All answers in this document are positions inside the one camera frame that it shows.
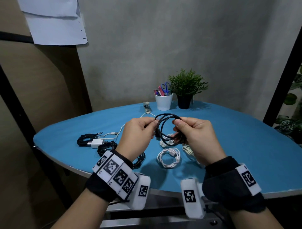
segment person's right hand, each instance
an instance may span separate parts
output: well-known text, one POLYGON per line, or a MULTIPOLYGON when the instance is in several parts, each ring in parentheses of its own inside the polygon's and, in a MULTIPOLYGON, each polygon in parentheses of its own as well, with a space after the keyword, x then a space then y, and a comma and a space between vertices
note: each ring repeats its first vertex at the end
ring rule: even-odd
POLYGON ((226 157, 212 124, 208 120, 180 117, 173 120, 174 131, 181 131, 197 161, 207 166, 226 157))

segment blue table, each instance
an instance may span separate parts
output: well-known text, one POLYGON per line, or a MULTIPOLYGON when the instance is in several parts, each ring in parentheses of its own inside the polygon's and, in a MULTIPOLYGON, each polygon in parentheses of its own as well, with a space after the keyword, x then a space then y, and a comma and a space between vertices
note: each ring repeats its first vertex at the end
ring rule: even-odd
MULTIPOLYGON (((165 113, 157 110, 155 102, 151 102, 150 107, 155 115, 165 113)), ((35 135, 34 142, 66 168, 91 173, 100 157, 96 149, 79 147, 78 137, 87 133, 118 132, 123 124, 131 118, 139 118, 144 112, 142 103, 93 112, 42 129, 35 135)), ((173 102, 168 112, 210 120, 226 154, 248 166, 266 198, 302 193, 302 148, 273 128, 247 114, 200 101, 195 101, 187 110, 179 109, 173 102)), ((172 133, 172 127, 172 123, 167 122, 164 133, 172 133)), ((181 145, 177 147, 181 163, 173 169, 164 169, 156 161, 162 150, 159 141, 151 140, 145 151, 146 159, 137 169, 151 177, 151 188, 180 192, 180 181, 184 178, 197 177, 203 181, 205 170, 182 151, 181 145)), ((169 155, 163 159, 165 163, 174 161, 169 155)))

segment black plant pot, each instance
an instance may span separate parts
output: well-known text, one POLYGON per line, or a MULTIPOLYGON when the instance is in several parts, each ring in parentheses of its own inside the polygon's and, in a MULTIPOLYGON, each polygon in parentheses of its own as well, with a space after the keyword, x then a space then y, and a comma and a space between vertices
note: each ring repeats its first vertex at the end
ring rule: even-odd
POLYGON ((193 97, 192 95, 185 95, 185 96, 177 95, 178 107, 180 109, 188 109, 190 107, 190 102, 192 97, 193 97))

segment black metal frame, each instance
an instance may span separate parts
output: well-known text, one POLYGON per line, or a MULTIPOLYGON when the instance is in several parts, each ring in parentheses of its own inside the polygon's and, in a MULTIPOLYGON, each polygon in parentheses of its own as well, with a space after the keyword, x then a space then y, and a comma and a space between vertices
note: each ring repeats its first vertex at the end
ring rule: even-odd
POLYGON ((273 126, 277 115, 282 107, 282 104, 288 94, 292 82, 297 74, 297 71, 302 63, 302 28, 295 41, 291 54, 287 60, 271 103, 266 111, 263 122, 269 126, 273 126))
MULTIPOLYGON (((0 40, 33 43, 32 37, 18 35, 18 34, 10 34, 5 32, 0 32, 0 40)), ((0 94, 6 106, 8 107, 9 111, 11 112, 13 118, 15 119, 18 127, 20 128, 22 134, 24 135, 27 143, 30 145, 34 153, 34 156, 38 160, 43 172, 50 180, 57 195, 62 201, 64 207, 68 209, 72 205, 73 200, 70 194, 68 193, 66 187, 64 186, 54 166, 53 161, 35 147, 33 138, 34 135, 36 134, 36 131, 33 128, 33 125, 31 124, 28 116, 26 115, 1 65, 0 65, 0 94)))

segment white paper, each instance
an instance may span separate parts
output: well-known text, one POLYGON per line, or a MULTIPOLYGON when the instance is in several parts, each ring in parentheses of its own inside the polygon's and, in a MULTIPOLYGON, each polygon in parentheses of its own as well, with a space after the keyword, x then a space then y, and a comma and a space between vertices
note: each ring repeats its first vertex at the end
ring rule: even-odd
POLYGON ((46 17, 24 13, 35 44, 86 44, 87 37, 82 18, 46 17))
POLYGON ((50 17, 77 17, 77 0, 18 0, 23 12, 50 17))

